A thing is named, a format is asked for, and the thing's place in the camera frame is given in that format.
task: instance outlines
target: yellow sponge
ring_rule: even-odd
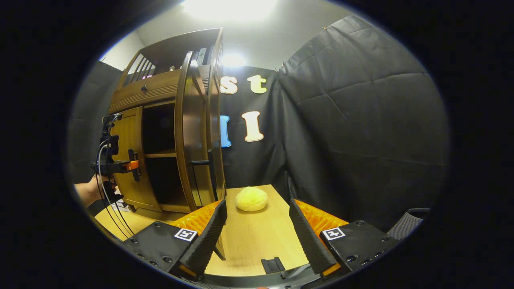
[[[235,196],[236,207],[247,212],[262,210],[267,202],[268,194],[255,187],[246,187]]]

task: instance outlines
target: black fabric backdrop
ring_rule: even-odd
[[[267,92],[250,90],[246,79],[254,75],[267,80]],[[120,76],[98,63],[77,96],[69,127],[74,183],[92,176],[100,120]],[[222,76],[236,77],[238,87],[220,102],[230,117],[232,146],[222,149],[227,188],[272,184],[286,202],[295,197],[383,231],[407,209],[435,200],[448,165],[444,104],[423,66],[376,27],[349,16],[278,72],[225,67]],[[241,114],[249,111],[261,113],[260,141],[244,140]]]

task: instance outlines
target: white ceiling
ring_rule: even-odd
[[[177,5],[141,25],[136,33],[144,46],[175,35],[208,28],[223,27],[224,55],[240,55],[245,65],[278,69],[323,27],[351,15],[350,11],[327,1],[273,0],[247,2],[247,15],[230,13],[198,17]],[[260,10],[250,5],[261,5]],[[256,17],[259,11],[269,12]]]

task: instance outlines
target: wooden cabinet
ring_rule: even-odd
[[[210,55],[199,66],[195,51],[202,48]],[[130,173],[115,174],[128,204],[191,212],[224,198],[222,51],[221,28],[186,33],[141,49],[123,72],[109,112],[123,113],[111,131],[119,135],[119,153],[113,159],[129,160],[132,149],[140,163],[139,182]],[[172,65],[177,69],[170,71]],[[209,160],[209,152],[212,178],[209,165],[193,165]]]

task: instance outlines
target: wooden table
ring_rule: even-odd
[[[289,218],[289,205],[272,185],[257,186],[257,188],[268,194],[268,204],[257,212],[244,212],[236,208],[235,196],[243,188],[227,189],[225,197],[228,212],[227,225],[223,227],[221,234],[226,261],[220,260],[213,253],[205,270],[206,274],[264,275],[266,272],[261,259],[269,260],[275,257],[280,258],[286,270],[308,263]],[[122,214],[134,233],[143,230],[155,220],[171,224],[173,220],[184,215],[157,213],[144,209],[138,209],[137,213],[122,212]],[[126,239],[105,210],[100,212],[96,219],[121,240]]]

